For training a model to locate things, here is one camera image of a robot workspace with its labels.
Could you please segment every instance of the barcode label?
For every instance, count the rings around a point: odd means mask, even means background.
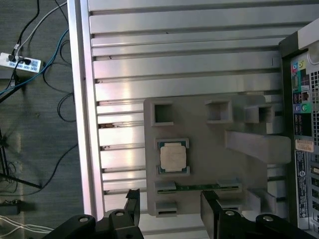
[[[296,139],[296,150],[302,150],[306,152],[314,152],[314,142],[309,140]]]

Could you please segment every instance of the square slot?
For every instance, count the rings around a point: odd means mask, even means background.
[[[173,125],[173,108],[172,104],[155,103],[153,105],[153,125]]]
[[[271,122],[274,112],[271,106],[259,107],[259,122]]]
[[[206,103],[208,123],[231,123],[233,114],[231,102],[220,101]]]

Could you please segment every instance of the metal screw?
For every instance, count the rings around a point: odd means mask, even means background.
[[[233,211],[226,211],[225,213],[226,213],[226,215],[228,215],[228,216],[233,216],[233,215],[235,215],[235,213],[234,213]]]
[[[274,220],[272,217],[269,216],[264,216],[263,219],[268,222],[272,222]]]
[[[87,222],[88,220],[89,220],[88,218],[80,218],[79,221],[80,221],[81,223],[84,223],[84,222]]]
[[[115,215],[116,215],[116,216],[123,216],[124,213],[122,213],[122,212],[116,212]]]

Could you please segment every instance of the sticker label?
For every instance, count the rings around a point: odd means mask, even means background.
[[[306,152],[313,153],[314,152],[314,142],[309,140],[296,139],[296,149],[302,150]]]
[[[308,217],[306,153],[295,151],[299,218]]]

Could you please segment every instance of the blue cable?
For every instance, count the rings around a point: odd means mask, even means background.
[[[39,73],[37,73],[35,76],[31,77],[29,80],[26,80],[25,82],[22,82],[22,83],[20,83],[20,84],[18,84],[18,85],[16,85],[16,86],[14,86],[13,88],[9,88],[9,89],[6,89],[6,90],[1,91],[1,92],[0,92],[0,95],[1,95],[2,93],[4,93],[4,92],[7,92],[7,91],[10,91],[10,90],[14,89],[15,87],[22,86],[22,85],[24,85],[24,84],[26,84],[26,83],[28,83],[28,82],[34,80],[34,79],[35,79],[36,77],[38,77],[39,75],[41,75],[41,74],[45,71],[45,69],[48,68],[49,65],[54,61],[56,55],[58,54],[58,50],[59,50],[59,48],[60,48],[61,42],[62,42],[64,36],[66,35],[66,33],[67,33],[68,31],[69,31],[69,29],[66,29],[65,32],[61,35],[61,37],[60,37],[60,39],[59,39],[59,41],[58,41],[57,47],[56,47],[56,49],[55,49],[55,53],[53,54],[53,56],[51,57],[51,59],[48,61],[48,63],[46,64],[46,66],[43,67],[42,70],[41,70]]]

